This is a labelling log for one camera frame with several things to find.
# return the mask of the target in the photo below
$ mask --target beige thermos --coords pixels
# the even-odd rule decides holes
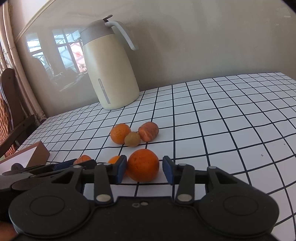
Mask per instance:
[[[123,23],[104,19],[81,31],[86,68],[102,106],[107,110],[124,107],[139,97],[139,87],[127,54],[112,27],[118,28],[132,50],[133,44]]]

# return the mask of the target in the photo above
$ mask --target grid pattern tablecloth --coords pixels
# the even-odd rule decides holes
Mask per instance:
[[[132,131],[147,121],[159,126],[151,143],[136,148],[111,141],[112,127],[127,123]],[[241,74],[143,91],[132,104],[107,111],[99,103],[49,118],[21,148],[42,141],[48,163],[82,154],[98,163],[147,148],[162,159],[195,169],[217,166],[271,195],[280,214],[273,234],[294,241],[296,226],[296,81],[282,73]],[[112,185],[117,196],[174,196],[160,167],[151,183],[125,177]],[[195,198],[205,195],[196,185]],[[92,198],[91,186],[85,195]]]

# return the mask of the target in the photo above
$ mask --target blue gripper pad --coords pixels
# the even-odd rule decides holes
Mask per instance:
[[[120,162],[119,166],[118,166],[118,172],[116,175],[116,179],[117,179],[117,183],[120,184],[122,182],[122,179],[124,177],[124,174],[126,172],[126,165],[127,165],[127,160],[126,160],[126,156],[120,156],[120,159],[118,160]]]
[[[62,169],[65,169],[65,168],[68,168],[70,166],[73,165],[73,163],[76,161],[77,159],[72,159],[72,160],[69,160],[69,161],[65,161],[65,162],[61,162],[61,163],[58,163],[55,165],[54,167],[54,171],[57,171],[57,170],[62,170]]]
[[[163,157],[163,172],[169,184],[173,185],[174,183],[174,175],[173,175],[173,161],[168,157]]]

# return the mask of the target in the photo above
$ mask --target cardboard box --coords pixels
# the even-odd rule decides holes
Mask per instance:
[[[23,167],[45,165],[49,154],[49,151],[41,141],[36,142],[0,161],[0,174],[10,171],[14,163],[20,163]]]

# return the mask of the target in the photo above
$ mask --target person's finger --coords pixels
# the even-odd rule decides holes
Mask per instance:
[[[13,225],[0,221],[0,241],[10,241],[17,235]]]

